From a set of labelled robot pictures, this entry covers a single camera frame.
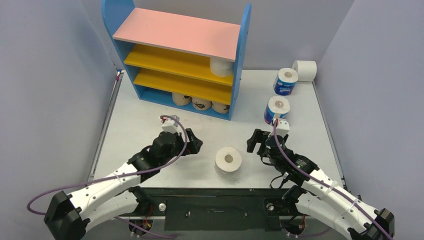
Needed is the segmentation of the blue roll front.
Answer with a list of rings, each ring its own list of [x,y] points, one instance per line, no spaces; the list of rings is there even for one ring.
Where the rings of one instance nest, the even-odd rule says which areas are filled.
[[[264,120],[270,125],[274,119],[285,118],[290,110],[291,106],[287,98],[280,95],[272,96],[265,108]]]

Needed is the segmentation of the blue roll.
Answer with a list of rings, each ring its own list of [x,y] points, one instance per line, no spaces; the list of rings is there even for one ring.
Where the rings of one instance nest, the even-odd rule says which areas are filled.
[[[270,125],[274,119],[285,118],[290,110],[291,106],[287,98],[280,95],[272,96],[265,108],[264,120]]]
[[[274,81],[273,89],[277,95],[288,96],[299,80],[298,72],[292,68],[281,68]]]

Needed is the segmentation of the brown cartoon roll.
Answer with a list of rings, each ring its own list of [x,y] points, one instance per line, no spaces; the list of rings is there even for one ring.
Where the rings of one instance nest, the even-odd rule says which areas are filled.
[[[172,93],[172,100],[177,106],[186,106],[192,102],[192,97],[180,93]]]
[[[198,111],[206,111],[212,106],[212,102],[210,100],[192,97],[192,106]]]

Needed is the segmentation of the blue roll back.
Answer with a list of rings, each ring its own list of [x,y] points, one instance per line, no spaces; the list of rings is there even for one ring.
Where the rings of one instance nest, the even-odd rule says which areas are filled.
[[[292,68],[281,68],[274,81],[273,89],[277,95],[288,96],[299,80],[298,72]]]

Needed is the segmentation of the plain white toilet roll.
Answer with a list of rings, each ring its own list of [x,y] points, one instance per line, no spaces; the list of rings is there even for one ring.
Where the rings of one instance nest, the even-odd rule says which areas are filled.
[[[233,61],[211,57],[209,60],[210,71],[218,77],[229,77],[234,74],[234,65]]]

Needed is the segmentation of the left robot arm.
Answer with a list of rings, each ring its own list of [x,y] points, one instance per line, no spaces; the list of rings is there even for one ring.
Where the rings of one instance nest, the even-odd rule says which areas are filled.
[[[133,155],[105,181],[84,184],[71,193],[56,193],[48,206],[44,223],[56,240],[80,240],[93,227],[122,214],[143,215],[149,209],[147,196],[139,186],[160,172],[174,157],[195,155],[203,141],[190,128],[187,135],[162,131],[151,145]]]

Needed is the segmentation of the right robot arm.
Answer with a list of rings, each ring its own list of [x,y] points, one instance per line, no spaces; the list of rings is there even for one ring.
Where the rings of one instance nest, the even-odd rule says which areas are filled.
[[[246,142],[249,153],[260,145],[257,155],[269,159],[267,165],[280,172],[283,183],[294,183],[282,197],[282,207],[287,213],[313,217],[348,240],[394,238],[392,212],[377,209],[350,194],[312,160],[287,148],[287,138],[255,129]]]

